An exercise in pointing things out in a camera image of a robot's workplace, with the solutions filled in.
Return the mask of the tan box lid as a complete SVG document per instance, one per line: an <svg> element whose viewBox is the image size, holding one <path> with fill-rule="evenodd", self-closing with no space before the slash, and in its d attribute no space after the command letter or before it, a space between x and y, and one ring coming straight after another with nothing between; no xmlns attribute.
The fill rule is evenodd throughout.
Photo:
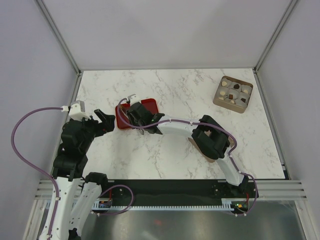
<svg viewBox="0 0 320 240"><path fill-rule="evenodd" d="M210 163L223 159L227 154L227 148L234 146L234 141L229 137L211 139L210 137L200 137L188 141L196 148L196 150Z"/></svg>

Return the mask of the metal tongs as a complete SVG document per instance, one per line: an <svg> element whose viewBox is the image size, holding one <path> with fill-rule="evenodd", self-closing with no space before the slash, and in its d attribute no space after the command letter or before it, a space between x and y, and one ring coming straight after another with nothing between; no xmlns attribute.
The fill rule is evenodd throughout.
<svg viewBox="0 0 320 240"><path fill-rule="evenodd" d="M126 108L125 106L123 106L122 104L120 105L120 111L122 112L122 114L126 117L126 122L130 125L133 125L133 126L138 126L137 123L135 123L134 121L132 121L132 119L130 118L130 116L128 116L128 108ZM141 134L141 135L144 135L145 134L145 131L143 129L140 129L140 128L137 128L136 130L138 130L138 132Z"/></svg>

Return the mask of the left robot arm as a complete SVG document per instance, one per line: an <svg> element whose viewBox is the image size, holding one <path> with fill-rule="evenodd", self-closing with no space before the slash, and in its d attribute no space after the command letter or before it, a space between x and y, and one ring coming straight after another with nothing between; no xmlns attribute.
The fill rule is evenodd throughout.
<svg viewBox="0 0 320 240"><path fill-rule="evenodd" d="M84 181L78 200L77 188L88 162L87 152L93 140L115 128L115 116L100 109L92 116L72 116L62 127L59 150L53 162L53 188L51 203L44 224L41 240L79 240L87 217L98 197L105 197L110 190L104 173L91 172Z"/></svg>

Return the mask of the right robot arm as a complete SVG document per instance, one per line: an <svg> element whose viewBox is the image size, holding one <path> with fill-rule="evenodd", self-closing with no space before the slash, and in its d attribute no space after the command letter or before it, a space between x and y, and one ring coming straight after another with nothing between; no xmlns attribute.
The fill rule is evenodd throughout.
<svg viewBox="0 0 320 240"><path fill-rule="evenodd" d="M175 119L163 113L153 114L139 101L129 103L130 107L125 111L128 126L149 134L174 134L189 139L207 160L217 162L233 197L246 193L249 175L238 168L232 157L237 140L211 116L204 115L199 120Z"/></svg>

